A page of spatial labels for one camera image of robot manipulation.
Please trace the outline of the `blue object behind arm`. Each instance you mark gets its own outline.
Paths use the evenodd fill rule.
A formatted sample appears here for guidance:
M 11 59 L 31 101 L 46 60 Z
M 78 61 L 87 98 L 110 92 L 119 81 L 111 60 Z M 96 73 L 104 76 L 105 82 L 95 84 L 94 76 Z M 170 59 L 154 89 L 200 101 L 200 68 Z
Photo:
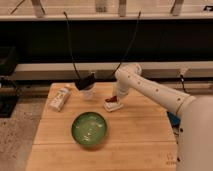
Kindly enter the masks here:
M 179 134 L 180 119 L 171 112 L 167 112 L 167 116 L 168 116 L 170 124 L 172 126 L 173 133 L 175 135 L 178 135 Z

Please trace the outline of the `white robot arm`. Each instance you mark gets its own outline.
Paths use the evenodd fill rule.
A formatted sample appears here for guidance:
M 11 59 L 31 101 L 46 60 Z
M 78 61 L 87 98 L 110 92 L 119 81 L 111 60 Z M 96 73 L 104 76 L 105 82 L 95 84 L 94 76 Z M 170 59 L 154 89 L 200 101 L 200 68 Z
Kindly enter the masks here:
M 176 171 L 213 171 L 213 97 L 195 97 L 141 76 L 138 63 L 120 67 L 116 94 L 133 88 L 180 119 Z

